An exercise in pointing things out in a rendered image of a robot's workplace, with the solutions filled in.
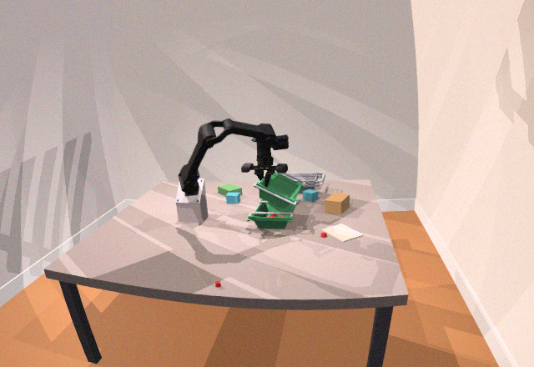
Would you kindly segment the green rectangular block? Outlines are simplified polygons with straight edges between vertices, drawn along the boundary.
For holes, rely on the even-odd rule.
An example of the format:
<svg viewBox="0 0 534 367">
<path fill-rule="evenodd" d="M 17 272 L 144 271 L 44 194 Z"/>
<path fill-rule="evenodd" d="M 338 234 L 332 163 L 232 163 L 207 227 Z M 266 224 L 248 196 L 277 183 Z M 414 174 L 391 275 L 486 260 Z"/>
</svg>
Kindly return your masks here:
<svg viewBox="0 0 534 367">
<path fill-rule="evenodd" d="M 226 184 L 223 186 L 218 187 L 218 192 L 220 195 L 223 195 L 226 197 L 228 193 L 239 193 L 239 196 L 242 195 L 242 188 L 235 186 L 233 184 Z"/>
</svg>

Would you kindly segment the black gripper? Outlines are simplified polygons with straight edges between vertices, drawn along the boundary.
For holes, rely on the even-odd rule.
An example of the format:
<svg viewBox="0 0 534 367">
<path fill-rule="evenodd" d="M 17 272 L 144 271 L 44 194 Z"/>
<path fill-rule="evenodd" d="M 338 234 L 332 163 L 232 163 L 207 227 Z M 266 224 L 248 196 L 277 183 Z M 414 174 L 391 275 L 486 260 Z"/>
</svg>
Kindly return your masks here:
<svg viewBox="0 0 534 367">
<path fill-rule="evenodd" d="M 267 173 L 265 174 L 266 188 L 270 181 L 270 176 L 274 174 L 275 170 L 277 173 L 286 173 L 288 170 L 288 165 L 286 163 L 278 163 L 277 166 L 271 166 L 271 151 L 268 153 L 257 152 L 257 162 L 258 165 L 253 165 L 252 163 L 245 163 L 241 167 L 241 172 L 248 173 L 250 170 L 254 170 L 254 174 L 256 174 L 259 178 L 259 181 L 261 181 L 264 177 L 264 170 L 267 170 Z"/>
</svg>

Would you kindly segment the small light blue block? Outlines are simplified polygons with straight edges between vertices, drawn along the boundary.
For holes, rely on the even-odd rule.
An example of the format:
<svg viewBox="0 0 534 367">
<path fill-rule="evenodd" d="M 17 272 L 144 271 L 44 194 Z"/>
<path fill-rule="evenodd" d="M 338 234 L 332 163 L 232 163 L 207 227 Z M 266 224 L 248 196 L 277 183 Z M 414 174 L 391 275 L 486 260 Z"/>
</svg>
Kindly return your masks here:
<svg viewBox="0 0 534 367">
<path fill-rule="evenodd" d="M 228 193 L 226 195 L 227 204 L 239 204 L 240 196 L 239 193 Z"/>
<path fill-rule="evenodd" d="M 316 201 L 318 200 L 318 191 L 314 191 L 314 190 L 306 190 L 303 192 L 303 201 L 310 201 L 310 202 L 313 202 L 313 201 Z"/>
</svg>

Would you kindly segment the green plastic tray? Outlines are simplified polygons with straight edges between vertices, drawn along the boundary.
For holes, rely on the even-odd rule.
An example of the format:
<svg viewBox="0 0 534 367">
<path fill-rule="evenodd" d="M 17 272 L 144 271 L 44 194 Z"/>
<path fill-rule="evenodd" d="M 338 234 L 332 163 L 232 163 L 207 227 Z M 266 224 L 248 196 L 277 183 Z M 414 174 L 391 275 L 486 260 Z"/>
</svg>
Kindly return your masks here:
<svg viewBox="0 0 534 367">
<path fill-rule="evenodd" d="M 275 211 L 293 213 L 295 210 L 295 206 L 291 204 L 286 209 L 281 209 L 273 204 L 259 204 L 259 207 L 255 210 L 255 212 Z M 254 220 L 258 229 L 285 229 L 288 222 L 291 223 L 291 221 L 293 220 L 293 217 L 290 217 L 291 214 L 277 214 L 274 217 L 269 217 L 270 215 L 273 216 L 272 214 L 252 214 L 251 216 L 248 215 L 247 221 Z M 279 216 L 283 216 L 283 218 L 279 218 Z"/>
</svg>

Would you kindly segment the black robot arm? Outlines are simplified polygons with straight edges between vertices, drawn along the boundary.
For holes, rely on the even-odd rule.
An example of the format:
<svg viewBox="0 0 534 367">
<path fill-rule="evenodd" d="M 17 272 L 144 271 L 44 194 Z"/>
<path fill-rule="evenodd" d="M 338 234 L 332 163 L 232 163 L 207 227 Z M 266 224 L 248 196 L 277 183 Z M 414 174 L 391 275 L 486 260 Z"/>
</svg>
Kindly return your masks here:
<svg viewBox="0 0 534 367">
<path fill-rule="evenodd" d="M 216 137 L 214 127 L 224 128 L 224 131 Z M 276 136 L 270 123 L 247 124 L 240 123 L 227 118 L 225 120 L 213 120 L 199 127 L 198 142 L 192 152 L 188 164 L 185 164 L 179 173 L 179 182 L 185 196 L 199 194 L 199 166 L 208 148 L 212 148 L 216 143 L 223 141 L 231 133 L 253 137 L 251 140 L 257 142 L 258 153 L 268 153 L 273 150 L 287 149 L 289 147 L 289 137 L 287 134 Z"/>
</svg>

